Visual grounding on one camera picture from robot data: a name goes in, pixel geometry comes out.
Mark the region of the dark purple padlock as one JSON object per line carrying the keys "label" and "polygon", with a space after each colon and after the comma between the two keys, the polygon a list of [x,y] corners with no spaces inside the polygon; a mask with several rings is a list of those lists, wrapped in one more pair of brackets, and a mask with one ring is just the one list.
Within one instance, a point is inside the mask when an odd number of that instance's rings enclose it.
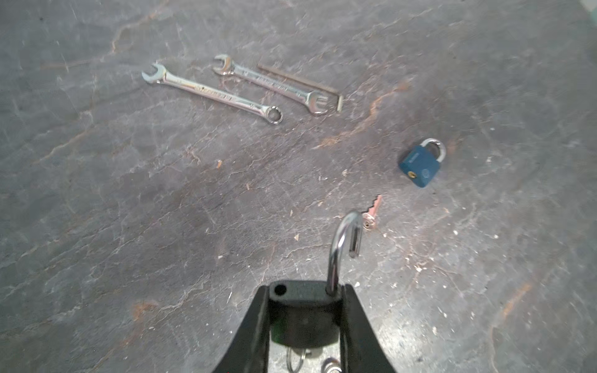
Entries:
{"label": "dark purple padlock", "polygon": [[336,343],[340,337],[342,293],[340,264],[343,253],[359,255],[362,214],[350,211],[337,227],[331,243],[324,281],[276,281],[270,284],[271,339],[294,349],[314,349]]}

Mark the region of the short silver wrench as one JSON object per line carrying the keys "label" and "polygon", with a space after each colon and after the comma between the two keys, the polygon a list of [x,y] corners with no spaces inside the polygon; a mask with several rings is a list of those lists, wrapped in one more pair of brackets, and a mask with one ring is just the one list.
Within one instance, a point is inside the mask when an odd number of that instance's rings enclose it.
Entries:
{"label": "short silver wrench", "polygon": [[285,84],[277,79],[262,75],[261,73],[236,64],[228,54],[219,54],[215,56],[214,59],[222,63],[221,66],[212,68],[216,74],[221,76],[237,76],[240,79],[252,82],[267,90],[279,93],[304,105],[313,115],[323,115],[328,112],[328,98],[323,95],[323,93],[317,91],[304,91]]}

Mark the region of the blue padlock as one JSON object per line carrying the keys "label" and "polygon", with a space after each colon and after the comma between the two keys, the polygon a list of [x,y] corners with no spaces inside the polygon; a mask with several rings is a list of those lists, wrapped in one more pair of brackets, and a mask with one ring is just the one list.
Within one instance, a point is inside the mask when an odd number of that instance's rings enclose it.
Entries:
{"label": "blue padlock", "polygon": [[[438,149],[435,156],[428,149],[434,145]],[[441,163],[446,158],[446,146],[435,138],[427,138],[421,144],[413,147],[410,153],[399,162],[399,169],[418,187],[426,187],[440,170]]]}

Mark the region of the long silver wrench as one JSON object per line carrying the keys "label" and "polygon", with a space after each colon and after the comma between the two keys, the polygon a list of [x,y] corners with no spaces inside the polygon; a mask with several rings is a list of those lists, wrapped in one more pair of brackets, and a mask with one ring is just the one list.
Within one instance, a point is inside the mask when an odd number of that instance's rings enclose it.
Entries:
{"label": "long silver wrench", "polygon": [[253,113],[259,117],[262,117],[270,124],[281,124],[283,120],[283,113],[278,109],[278,107],[259,104],[249,99],[245,99],[222,90],[217,90],[216,88],[210,87],[208,85],[203,85],[198,82],[175,76],[168,71],[164,65],[158,63],[154,63],[152,67],[155,68],[155,72],[153,74],[150,75],[146,72],[141,73],[141,77],[148,84],[156,83],[170,85],[175,88],[179,88],[180,90],[185,90],[187,92],[221,102],[222,104],[230,105],[231,107]]}

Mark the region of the thin brown hex key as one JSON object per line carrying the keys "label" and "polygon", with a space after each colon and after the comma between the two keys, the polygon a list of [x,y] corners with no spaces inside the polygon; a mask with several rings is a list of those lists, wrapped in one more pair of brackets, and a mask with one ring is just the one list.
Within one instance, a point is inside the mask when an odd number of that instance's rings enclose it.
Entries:
{"label": "thin brown hex key", "polygon": [[314,81],[309,80],[309,79],[298,77],[298,76],[296,76],[294,74],[288,73],[286,71],[282,71],[279,68],[275,68],[273,66],[267,66],[267,65],[263,65],[261,63],[258,63],[257,67],[259,69],[261,69],[261,70],[270,72],[270,73],[275,74],[277,76],[281,76],[283,78],[290,79],[293,82],[298,82],[298,83],[300,83],[302,85],[306,85],[307,87],[315,88],[317,90],[323,91],[325,93],[330,93],[330,94],[336,96],[337,97],[336,112],[337,113],[342,112],[345,98],[344,98],[343,94],[340,92],[340,90],[336,90],[335,88],[332,88],[332,87],[330,87],[328,85],[323,85],[323,83],[318,83],[318,82],[314,82]]}

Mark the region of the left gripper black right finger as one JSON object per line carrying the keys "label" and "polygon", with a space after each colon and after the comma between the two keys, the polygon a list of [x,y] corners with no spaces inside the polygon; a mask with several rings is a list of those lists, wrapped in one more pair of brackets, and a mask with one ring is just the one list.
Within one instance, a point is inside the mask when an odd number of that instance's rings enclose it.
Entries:
{"label": "left gripper black right finger", "polygon": [[343,372],[395,373],[368,321],[354,288],[342,286],[340,364]]}

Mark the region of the small key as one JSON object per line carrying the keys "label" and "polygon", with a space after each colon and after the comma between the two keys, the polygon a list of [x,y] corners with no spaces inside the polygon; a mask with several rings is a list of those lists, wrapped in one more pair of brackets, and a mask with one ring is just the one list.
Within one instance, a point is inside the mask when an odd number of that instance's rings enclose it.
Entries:
{"label": "small key", "polygon": [[367,231],[371,231],[376,228],[376,218],[379,207],[382,203],[382,195],[379,194],[373,201],[373,205],[368,208],[367,211],[362,213],[363,217],[363,228]]}

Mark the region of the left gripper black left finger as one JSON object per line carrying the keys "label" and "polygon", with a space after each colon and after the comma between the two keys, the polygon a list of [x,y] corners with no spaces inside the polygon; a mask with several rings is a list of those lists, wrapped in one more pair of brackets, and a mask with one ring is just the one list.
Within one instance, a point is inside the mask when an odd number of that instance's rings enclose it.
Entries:
{"label": "left gripper black left finger", "polygon": [[267,372],[270,344],[269,287],[261,286],[233,341],[213,372]]}

